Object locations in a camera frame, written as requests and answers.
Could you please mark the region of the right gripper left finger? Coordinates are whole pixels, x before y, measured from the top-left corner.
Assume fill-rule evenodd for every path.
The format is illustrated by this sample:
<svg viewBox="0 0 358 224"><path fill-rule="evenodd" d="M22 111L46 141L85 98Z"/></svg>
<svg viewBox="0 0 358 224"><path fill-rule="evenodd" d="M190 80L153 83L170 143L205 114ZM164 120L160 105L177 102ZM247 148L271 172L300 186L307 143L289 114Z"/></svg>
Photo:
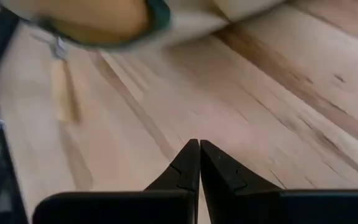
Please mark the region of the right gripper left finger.
<svg viewBox="0 0 358 224"><path fill-rule="evenodd" d="M196 224L200 145L189 140L144 190L62 192L43 199L32 224Z"/></svg>

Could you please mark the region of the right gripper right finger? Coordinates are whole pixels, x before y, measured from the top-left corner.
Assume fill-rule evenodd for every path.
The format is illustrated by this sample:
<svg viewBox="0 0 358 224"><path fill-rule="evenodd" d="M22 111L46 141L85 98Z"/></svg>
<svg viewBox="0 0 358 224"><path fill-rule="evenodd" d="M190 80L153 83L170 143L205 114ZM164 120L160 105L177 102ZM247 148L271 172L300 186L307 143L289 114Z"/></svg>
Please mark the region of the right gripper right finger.
<svg viewBox="0 0 358 224"><path fill-rule="evenodd" d="M282 189L211 142L200 144L211 224L358 224L358 189Z"/></svg>

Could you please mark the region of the hand rake wooden handle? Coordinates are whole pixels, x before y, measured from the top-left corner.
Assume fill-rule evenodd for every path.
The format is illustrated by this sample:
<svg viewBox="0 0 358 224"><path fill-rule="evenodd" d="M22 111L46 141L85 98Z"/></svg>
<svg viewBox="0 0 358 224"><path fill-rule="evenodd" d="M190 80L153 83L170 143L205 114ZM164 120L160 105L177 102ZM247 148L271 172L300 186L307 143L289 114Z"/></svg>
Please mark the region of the hand rake wooden handle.
<svg viewBox="0 0 358 224"><path fill-rule="evenodd" d="M80 112L75 96L72 74L66 58L66 44L61 37L56 37L50 48L52 53L50 78L57 118L63 123L78 123L80 121Z"/></svg>

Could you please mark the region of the beige green canvas gardening bag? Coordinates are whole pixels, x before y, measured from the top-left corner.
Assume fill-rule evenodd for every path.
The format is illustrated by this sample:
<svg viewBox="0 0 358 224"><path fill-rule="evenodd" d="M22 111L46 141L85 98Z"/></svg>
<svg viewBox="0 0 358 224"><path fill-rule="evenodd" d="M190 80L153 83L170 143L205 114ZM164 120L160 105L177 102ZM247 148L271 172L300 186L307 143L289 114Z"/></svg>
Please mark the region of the beige green canvas gardening bag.
<svg viewBox="0 0 358 224"><path fill-rule="evenodd" d="M169 46L210 34L286 0L0 0L0 6L77 45Z"/></svg>

